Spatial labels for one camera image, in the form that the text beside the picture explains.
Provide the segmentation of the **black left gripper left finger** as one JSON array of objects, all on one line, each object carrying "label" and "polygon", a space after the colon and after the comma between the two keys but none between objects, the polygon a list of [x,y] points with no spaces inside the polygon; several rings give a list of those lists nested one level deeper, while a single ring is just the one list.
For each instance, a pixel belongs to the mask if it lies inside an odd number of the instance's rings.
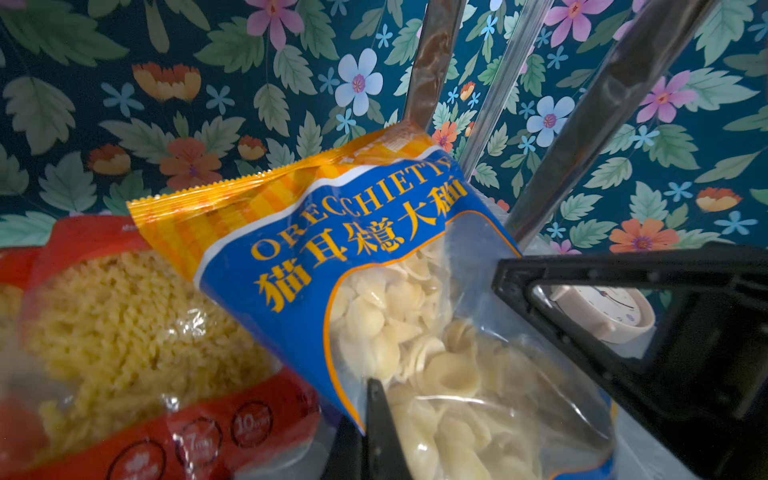
[{"label": "black left gripper left finger", "polygon": [[411,480],[384,387],[367,385],[366,433],[346,417],[338,426],[323,480]]}]

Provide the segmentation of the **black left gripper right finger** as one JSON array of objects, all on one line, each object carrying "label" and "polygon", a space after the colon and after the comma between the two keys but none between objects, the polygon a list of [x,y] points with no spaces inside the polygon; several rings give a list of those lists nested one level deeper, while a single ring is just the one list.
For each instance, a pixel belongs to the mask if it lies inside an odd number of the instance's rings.
[{"label": "black left gripper right finger", "polygon": [[[623,358],[540,289],[667,291],[644,353]],[[767,475],[767,253],[699,249],[499,262],[496,295],[704,479]]]}]

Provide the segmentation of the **blue pasta bag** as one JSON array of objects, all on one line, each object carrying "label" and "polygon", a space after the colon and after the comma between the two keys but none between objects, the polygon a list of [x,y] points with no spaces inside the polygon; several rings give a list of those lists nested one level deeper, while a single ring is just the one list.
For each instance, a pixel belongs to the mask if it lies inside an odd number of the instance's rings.
[{"label": "blue pasta bag", "polygon": [[379,475],[616,477],[608,400],[496,296],[520,251],[418,126],[129,211],[373,441]]}]

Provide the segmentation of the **red macaroni bag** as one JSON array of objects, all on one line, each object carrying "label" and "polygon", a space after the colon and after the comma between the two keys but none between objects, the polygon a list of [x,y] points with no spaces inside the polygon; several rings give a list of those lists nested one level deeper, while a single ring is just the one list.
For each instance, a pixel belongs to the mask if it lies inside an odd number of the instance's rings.
[{"label": "red macaroni bag", "polygon": [[280,478],[316,393],[125,217],[1,252],[5,479]]}]

